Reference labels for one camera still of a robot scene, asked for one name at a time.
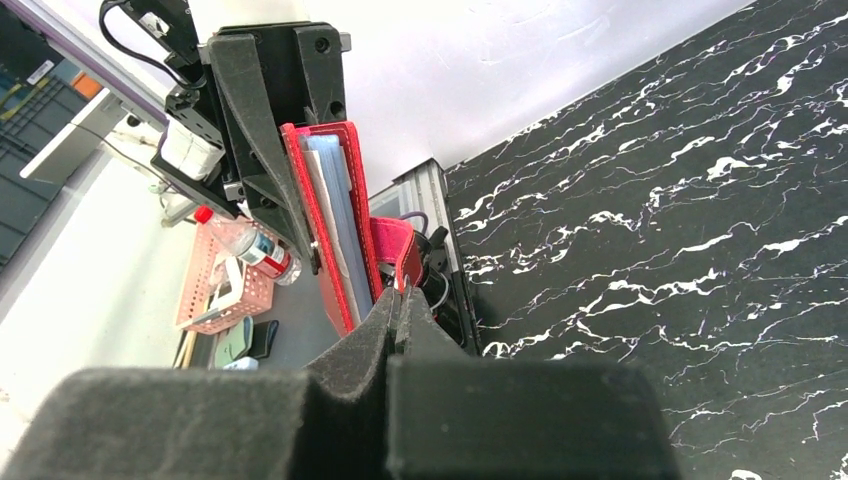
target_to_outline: red bottle cap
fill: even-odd
[[[213,215],[215,215],[215,212],[211,208],[200,207],[194,212],[194,219],[197,220],[197,223],[206,223],[212,219]]]

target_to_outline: bottle label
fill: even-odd
[[[291,263],[291,258],[282,244],[274,243],[262,232],[257,232],[253,245],[241,254],[241,259],[271,278],[285,273]]]

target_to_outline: marble countertop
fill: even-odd
[[[486,355],[640,367],[687,478],[848,478],[846,139],[848,4],[762,0],[457,166]]]

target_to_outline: gray storage crate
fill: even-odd
[[[86,102],[76,90],[51,78],[0,126],[0,271],[62,189],[62,185],[25,180],[21,170]]]
[[[70,122],[88,100],[66,83],[50,78],[9,121],[0,126],[0,137],[7,145],[41,151]]]

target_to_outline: red folder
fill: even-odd
[[[339,122],[304,128],[295,128],[294,125],[287,123],[280,130],[283,135],[283,144],[292,162],[300,187],[309,227],[318,242],[320,265],[318,279],[321,285],[321,294],[324,297],[324,306],[336,331],[339,332],[339,335],[345,336],[355,327],[350,313],[351,306],[345,294],[342,275],[330,241],[330,234],[309,176],[298,137],[301,135],[337,135],[339,137],[353,186],[350,199],[353,206],[356,231],[359,244],[362,247],[362,256],[365,260],[368,284],[375,302],[383,292],[383,284],[377,268],[378,263],[388,263],[395,266],[395,287],[401,292],[405,290],[407,284],[415,286],[421,280],[423,270],[418,247],[415,243],[414,230],[412,224],[403,220],[371,217],[368,208],[368,192],[365,188],[365,170],[362,164],[362,153],[359,149],[359,136],[353,123]]]

